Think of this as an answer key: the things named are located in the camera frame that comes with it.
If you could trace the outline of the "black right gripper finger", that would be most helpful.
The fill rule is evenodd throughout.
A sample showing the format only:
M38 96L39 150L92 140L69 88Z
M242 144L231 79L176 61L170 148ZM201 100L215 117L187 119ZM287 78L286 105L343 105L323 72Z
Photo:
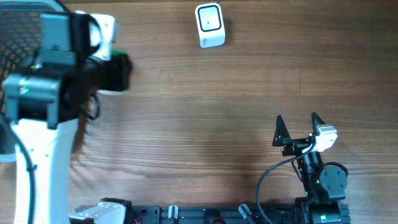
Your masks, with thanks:
M284 123L283 117L281 115L278 115L276 119L275 133L272 145L274 147L282 147L290 144L290 142L291 137Z
M319 117L319 115L314 111L311 113L313 134L319 134L317 126L325 124L325 122Z

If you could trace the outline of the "jar with green lid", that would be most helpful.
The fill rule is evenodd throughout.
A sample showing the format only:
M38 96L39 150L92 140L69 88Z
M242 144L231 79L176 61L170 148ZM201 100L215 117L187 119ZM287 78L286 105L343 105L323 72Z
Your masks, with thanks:
M127 52L112 50L111 60L106 66L105 89L98 90L101 95L125 95L129 89L132 62Z

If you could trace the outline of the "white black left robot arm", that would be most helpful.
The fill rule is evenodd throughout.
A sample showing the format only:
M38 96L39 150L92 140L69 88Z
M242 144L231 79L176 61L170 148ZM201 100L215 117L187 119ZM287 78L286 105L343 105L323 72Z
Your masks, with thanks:
M113 16L85 12L42 14L41 45L9 74L2 125L16 153L15 223L127 223L131 204L110 201L70 214L70 158L81 117L98 91L129 88L132 62L114 50Z

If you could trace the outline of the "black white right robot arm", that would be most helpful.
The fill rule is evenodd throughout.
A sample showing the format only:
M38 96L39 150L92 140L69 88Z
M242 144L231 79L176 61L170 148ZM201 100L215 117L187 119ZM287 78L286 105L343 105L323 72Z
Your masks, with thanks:
M294 170L303 183L305 197L295 199L296 223L344 223L348 170L337 162L322 161L321 153L338 137L334 126L311 114L313 131L306 138L293 139L281 115L277 116L272 145L283 147L283 156L293 156Z

